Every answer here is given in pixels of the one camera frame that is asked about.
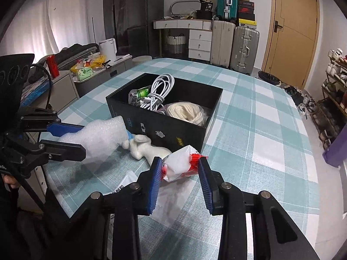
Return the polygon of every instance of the metal screw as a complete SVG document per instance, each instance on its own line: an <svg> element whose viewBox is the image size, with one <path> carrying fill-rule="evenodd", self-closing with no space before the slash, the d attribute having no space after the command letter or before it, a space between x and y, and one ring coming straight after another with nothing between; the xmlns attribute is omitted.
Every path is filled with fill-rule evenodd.
<svg viewBox="0 0 347 260"><path fill-rule="evenodd" d="M271 197L271 194L268 192L268 191L262 191L261 192L261 196L263 198L270 198Z"/></svg>
<svg viewBox="0 0 347 260"><path fill-rule="evenodd" d="M228 182L224 182L221 184L222 188L225 190L231 189L232 184L228 183Z"/></svg>
<svg viewBox="0 0 347 260"><path fill-rule="evenodd" d="M132 190L137 190L140 187L140 185L137 182L133 182L130 184L130 188Z"/></svg>
<svg viewBox="0 0 347 260"><path fill-rule="evenodd" d="M101 194L99 192L93 192L90 197L92 199L98 199L101 196Z"/></svg>

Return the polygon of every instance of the teal suitcase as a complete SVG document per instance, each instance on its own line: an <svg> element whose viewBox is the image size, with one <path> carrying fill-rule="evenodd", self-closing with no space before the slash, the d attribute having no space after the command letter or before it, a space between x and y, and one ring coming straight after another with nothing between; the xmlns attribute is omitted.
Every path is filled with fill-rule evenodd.
<svg viewBox="0 0 347 260"><path fill-rule="evenodd" d="M236 20L238 0L218 0L217 14L225 20Z"/></svg>

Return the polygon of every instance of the yellow logo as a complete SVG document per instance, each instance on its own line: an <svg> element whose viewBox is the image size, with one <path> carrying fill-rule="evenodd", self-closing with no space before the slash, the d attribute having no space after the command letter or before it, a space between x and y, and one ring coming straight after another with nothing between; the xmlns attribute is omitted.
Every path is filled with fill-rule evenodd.
<svg viewBox="0 0 347 260"><path fill-rule="evenodd" d="M176 137L176 139L177 139L177 142L178 142L178 144L179 144L180 146L184 146L183 141L182 141L181 138Z"/></svg>

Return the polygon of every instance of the white figurine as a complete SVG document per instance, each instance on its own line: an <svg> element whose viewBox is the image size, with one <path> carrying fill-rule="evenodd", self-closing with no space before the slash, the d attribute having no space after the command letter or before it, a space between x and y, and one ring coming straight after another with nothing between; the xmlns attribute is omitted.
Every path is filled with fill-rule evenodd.
<svg viewBox="0 0 347 260"><path fill-rule="evenodd" d="M132 157L140 160L142 157L145 157L149 163L152 165L153 159L155 156L159 156L164 159L171 151L167 148L160 146L152 146L151 139L145 135L134 135L133 139L126 140L122 143L124 149L130 148L130 153Z"/></svg>

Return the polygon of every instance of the red can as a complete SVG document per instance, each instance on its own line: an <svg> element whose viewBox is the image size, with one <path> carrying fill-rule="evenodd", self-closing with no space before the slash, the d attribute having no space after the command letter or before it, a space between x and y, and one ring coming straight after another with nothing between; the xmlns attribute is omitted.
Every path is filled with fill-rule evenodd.
<svg viewBox="0 0 347 260"><path fill-rule="evenodd" d="M49 72L51 73L52 79L59 76L59 69L56 63L56 58L54 55L49 56L46 59Z"/></svg>

